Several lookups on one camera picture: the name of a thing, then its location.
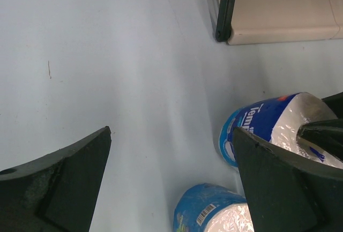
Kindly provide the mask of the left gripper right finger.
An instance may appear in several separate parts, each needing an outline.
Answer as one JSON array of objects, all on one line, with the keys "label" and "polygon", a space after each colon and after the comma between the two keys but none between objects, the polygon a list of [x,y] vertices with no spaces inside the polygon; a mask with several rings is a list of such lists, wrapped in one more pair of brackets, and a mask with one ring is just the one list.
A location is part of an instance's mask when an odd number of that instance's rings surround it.
[{"label": "left gripper right finger", "polygon": [[342,231],[342,170],[235,128],[236,162],[255,231]]}]

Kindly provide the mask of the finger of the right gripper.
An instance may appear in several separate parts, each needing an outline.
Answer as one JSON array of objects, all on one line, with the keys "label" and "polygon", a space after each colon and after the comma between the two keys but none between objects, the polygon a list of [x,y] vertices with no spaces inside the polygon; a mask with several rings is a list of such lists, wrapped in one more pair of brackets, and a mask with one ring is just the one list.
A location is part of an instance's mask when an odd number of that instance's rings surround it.
[{"label": "finger of the right gripper", "polygon": [[338,118],[302,125],[297,135],[342,160],[342,93],[322,100]]}]

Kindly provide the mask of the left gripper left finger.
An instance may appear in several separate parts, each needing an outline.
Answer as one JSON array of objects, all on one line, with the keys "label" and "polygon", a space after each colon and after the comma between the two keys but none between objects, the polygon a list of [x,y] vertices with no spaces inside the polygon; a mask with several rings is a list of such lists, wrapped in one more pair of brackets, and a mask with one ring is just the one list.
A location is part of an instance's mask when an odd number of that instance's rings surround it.
[{"label": "left gripper left finger", "polygon": [[111,147],[108,126],[1,171],[1,231],[89,231]]}]

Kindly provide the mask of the Tempo dark blue paper roll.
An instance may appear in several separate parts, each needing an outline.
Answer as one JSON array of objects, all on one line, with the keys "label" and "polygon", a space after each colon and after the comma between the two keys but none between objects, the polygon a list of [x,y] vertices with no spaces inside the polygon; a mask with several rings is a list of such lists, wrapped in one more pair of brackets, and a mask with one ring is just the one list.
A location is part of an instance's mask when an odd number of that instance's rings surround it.
[{"label": "Tempo dark blue paper roll", "polygon": [[324,101],[307,92],[263,100],[242,107],[230,115],[221,129],[218,150],[229,165],[237,167],[233,132],[235,128],[243,128],[302,157],[342,168],[341,160],[317,143],[298,136],[303,124],[336,118],[336,114]]}]

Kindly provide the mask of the light blue paper roll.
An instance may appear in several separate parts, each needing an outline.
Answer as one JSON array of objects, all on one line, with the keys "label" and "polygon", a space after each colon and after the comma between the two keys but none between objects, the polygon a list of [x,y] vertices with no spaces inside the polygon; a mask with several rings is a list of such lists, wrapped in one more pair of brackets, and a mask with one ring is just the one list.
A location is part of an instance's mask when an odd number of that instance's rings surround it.
[{"label": "light blue paper roll", "polygon": [[246,199],[203,183],[188,189],[174,210],[173,231],[254,231]]}]

